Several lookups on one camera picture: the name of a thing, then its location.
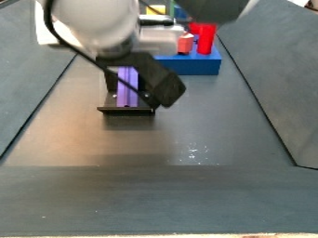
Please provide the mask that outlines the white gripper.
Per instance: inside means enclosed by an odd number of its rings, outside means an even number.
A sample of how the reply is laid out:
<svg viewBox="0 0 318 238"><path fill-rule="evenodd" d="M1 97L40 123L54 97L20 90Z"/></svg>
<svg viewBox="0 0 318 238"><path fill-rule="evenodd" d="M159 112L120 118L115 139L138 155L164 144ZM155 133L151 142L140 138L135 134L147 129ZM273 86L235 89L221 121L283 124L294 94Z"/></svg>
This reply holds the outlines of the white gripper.
<svg viewBox="0 0 318 238"><path fill-rule="evenodd" d="M155 56L171 56L178 53L178 41L185 33L181 25L144 26L140 29L135 51L150 52Z"/></svg>

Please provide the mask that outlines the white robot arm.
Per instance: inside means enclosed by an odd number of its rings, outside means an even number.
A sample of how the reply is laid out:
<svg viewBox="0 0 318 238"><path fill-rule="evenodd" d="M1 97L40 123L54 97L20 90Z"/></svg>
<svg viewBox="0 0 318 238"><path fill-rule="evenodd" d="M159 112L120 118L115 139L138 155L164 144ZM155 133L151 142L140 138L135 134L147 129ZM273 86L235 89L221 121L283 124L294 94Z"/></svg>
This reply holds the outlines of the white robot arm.
<svg viewBox="0 0 318 238"><path fill-rule="evenodd" d="M241 18L258 0L174 0L201 23L225 24ZM51 12L60 36L95 55L116 58L132 51L152 55L178 53L185 27L167 16L152 17L152 26L139 11L139 0L55 0Z"/></svg>

